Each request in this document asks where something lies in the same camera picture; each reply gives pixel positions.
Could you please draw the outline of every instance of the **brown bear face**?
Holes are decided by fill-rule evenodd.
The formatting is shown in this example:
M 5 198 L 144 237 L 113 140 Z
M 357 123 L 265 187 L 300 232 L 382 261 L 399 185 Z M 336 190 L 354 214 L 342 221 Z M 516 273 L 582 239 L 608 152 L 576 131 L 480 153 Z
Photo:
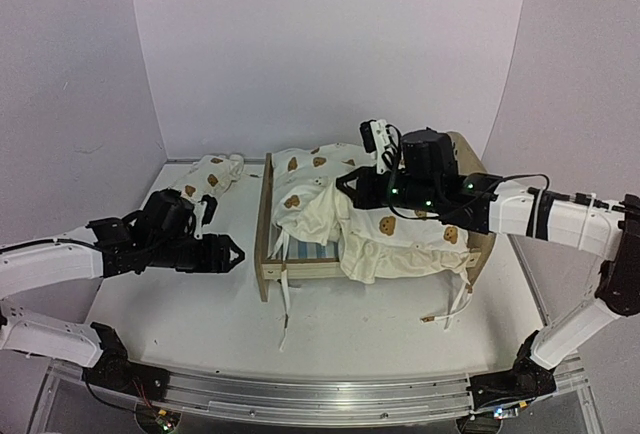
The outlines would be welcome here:
M 396 218 L 387 216 L 380 219 L 380 232 L 387 236 L 393 236 L 396 230 Z
M 458 242 L 458 228 L 454 226 L 448 226 L 444 230 L 444 240 L 450 242 L 451 244 L 456 244 Z
M 289 199 L 284 201 L 284 207 L 287 209 L 291 209 L 292 207 L 298 207 L 300 205 L 300 198 L 295 194 L 291 196 Z

